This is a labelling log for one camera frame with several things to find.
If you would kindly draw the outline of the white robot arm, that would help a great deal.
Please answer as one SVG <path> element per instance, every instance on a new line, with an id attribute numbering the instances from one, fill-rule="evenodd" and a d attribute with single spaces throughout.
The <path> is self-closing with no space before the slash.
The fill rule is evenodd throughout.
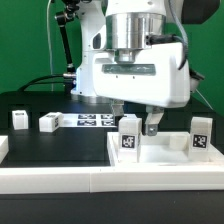
<path id="1" fill-rule="evenodd" d="M 88 103 L 144 104 L 143 133 L 155 135 L 165 108 L 187 104 L 202 77 L 188 65 L 185 24 L 202 24 L 221 0 L 81 0 L 82 63 L 72 90 Z"/>

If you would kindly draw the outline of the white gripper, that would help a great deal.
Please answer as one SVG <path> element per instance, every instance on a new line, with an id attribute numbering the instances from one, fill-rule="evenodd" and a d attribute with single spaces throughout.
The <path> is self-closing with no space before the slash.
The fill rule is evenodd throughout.
<path id="1" fill-rule="evenodd" d="M 190 98 L 188 63 L 179 70 L 182 52 L 180 42 L 152 45 L 140 50 L 134 63 L 116 63 L 112 52 L 98 53 L 92 63 L 94 90 L 112 99 L 115 117 L 124 115 L 124 101 L 152 105 L 146 107 L 144 134 L 155 136 L 164 115 L 161 107 L 184 107 Z"/>

